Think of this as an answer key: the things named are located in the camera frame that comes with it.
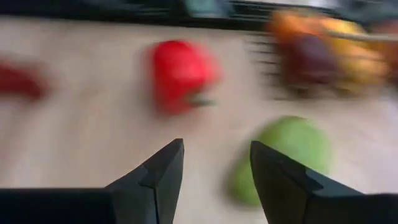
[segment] black object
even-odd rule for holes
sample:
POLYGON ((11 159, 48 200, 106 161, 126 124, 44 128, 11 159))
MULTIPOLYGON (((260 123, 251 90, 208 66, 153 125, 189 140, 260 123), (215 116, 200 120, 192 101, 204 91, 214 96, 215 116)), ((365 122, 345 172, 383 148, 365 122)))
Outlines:
POLYGON ((398 195, 365 195, 251 143, 254 183, 269 224, 398 223, 398 195))
POLYGON ((1 189, 4 224, 172 224, 183 169, 175 139, 105 188, 1 189))
MULTIPOLYGON (((398 223, 398 195, 362 194, 257 141, 251 167, 269 224, 398 223)), ((2 189, 0 223, 172 224, 182 168, 175 139, 102 189, 2 189)))
POLYGON ((398 0, 340 0, 336 13, 369 28, 380 21, 398 19, 398 0))
POLYGON ((242 0, 0 0, 0 15, 263 30, 273 10, 291 6, 242 0), (212 2, 213 7, 198 7, 198 2, 212 2))

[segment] yellow fruit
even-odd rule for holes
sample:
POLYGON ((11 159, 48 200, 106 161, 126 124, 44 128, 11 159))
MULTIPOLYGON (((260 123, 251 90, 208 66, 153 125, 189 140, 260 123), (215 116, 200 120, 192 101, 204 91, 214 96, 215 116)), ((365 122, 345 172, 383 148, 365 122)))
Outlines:
MULTIPOLYGON (((366 34, 365 30, 354 22, 333 18, 322 19, 321 24, 328 30, 344 34, 366 34)), ((369 85, 380 85, 388 73, 383 56, 371 50, 369 42, 342 39, 328 36, 325 39, 335 54, 343 78, 337 83, 342 90, 359 94, 369 85)))
POLYGON ((339 58, 345 77, 337 86, 352 93, 360 93, 368 85, 380 85, 386 79, 388 66, 381 54, 357 45, 349 45, 339 58))
MULTIPOLYGON (((331 31, 340 32, 344 34, 366 34, 366 31, 354 22, 343 21, 334 18, 325 18, 321 20, 321 25, 331 31)), ((346 53, 347 46, 357 45, 368 48, 368 43, 358 40, 341 39, 337 37, 327 37, 326 41, 331 45, 336 54, 346 53)))

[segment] wire basket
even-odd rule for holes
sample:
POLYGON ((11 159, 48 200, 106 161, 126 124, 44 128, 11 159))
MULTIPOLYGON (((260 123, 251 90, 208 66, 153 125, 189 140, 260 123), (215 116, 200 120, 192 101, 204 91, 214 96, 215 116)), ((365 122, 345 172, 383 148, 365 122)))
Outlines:
MULTIPOLYGON (((319 14, 322 16, 325 15, 324 12, 314 11, 313 8, 301 7, 300 10, 305 9, 302 12, 311 13, 311 14, 319 14)), ((332 30, 328 30, 324 27, 320 27, 323 29, 323 33, 327 34, 329 37, 337 38, 337 39, 346 39, 346 40, 354 40, 356 42, 395 42, 398 41, 398 36, 396 35, 385 35, 385 34, 347 34, 335 32, 332 30)), ((249 42, 252 47, 252 51, 257 55, 262 56, 261 60, 256 60, 256 64, 261 64, 262 68, 260 69, 260 73, 265 76, 267 80, 268 88, 273 88, 275 93, 275 100, 294 100, 297 98, 315 98, 319 99, 340 99, 341 96, 347 98, 347 96, 379 96, 379 93, 384 93, 386 90, 390 90, 388 85, 380 84, 380 85, 368 85, 363 87, 365 90, 362 94, 347 94, 347 92, 343 91, 342 88, 335 88, 335 85, 313 85, 311 87, 311 92, 309 91, 301 91, 299 88, 290 88, 287 85, 281 85, 281 76, 280 66, 281 59, 280 56, 276 53, 275 50, 275 39, 269 32, 253 32, 250 33, 251 39, 249 42)), ((355 60, 382 60, 380 58, 375 57, 360 57, 357 55, 338 55, 338 60, 344 60, 343 58, 356 57, 355 60)), ((341 77, 346 77, 345 74, 337 74, 337 80, 341 77)))

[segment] pepper stem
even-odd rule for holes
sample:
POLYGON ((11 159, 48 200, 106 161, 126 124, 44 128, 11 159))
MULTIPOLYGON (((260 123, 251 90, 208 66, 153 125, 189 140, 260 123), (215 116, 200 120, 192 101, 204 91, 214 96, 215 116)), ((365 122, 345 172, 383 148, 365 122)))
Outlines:
POLYGON ((204 98, 200 93, 196 93, 196 94, 191 95, 188 98, 188 102, 192 106, 211 106, 211 105, 215 105, 215 102, 213 100, 204 98))

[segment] wooden table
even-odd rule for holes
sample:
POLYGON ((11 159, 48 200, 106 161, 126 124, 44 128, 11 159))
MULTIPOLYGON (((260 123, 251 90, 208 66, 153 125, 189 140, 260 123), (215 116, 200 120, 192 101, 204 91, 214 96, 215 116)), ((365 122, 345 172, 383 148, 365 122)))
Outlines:
POLYGON ((333 140, 330 177, 363 192, 398 192, 398 107, 367 100, 275 101, 247 33, 2 18, 0 51, 44 63, 53 94, 0 100, 1 187, 105 186, 174 138, 185 143, 175 223, 264 223, 231 203, 223 180, 253 133, 284 114, 316 121, 333 140), (149 99, 145 53, 168 39, 202 44, 224 79, 218 105, 170 119, 149 99))

